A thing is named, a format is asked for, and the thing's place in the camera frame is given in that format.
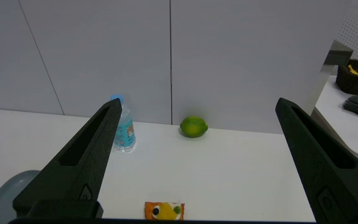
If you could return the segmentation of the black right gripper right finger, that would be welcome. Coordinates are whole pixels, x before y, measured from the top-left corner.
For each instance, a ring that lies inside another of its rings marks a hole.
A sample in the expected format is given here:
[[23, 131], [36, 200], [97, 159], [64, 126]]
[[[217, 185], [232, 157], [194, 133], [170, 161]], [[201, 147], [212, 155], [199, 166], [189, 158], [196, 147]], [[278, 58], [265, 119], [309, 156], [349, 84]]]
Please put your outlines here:
[[358, 158], [295, 103], [275, 112], [316, 222], [358, 224]]

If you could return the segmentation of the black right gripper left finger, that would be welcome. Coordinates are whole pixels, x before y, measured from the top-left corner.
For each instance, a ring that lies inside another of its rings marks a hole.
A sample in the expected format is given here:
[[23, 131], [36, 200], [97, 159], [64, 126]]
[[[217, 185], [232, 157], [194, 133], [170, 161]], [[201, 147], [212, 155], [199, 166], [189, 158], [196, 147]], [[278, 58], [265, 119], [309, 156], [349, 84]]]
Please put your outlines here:
[[108, 101], [13, 200], [17, 218], [101, 218], [98, 195], [122, 112]]

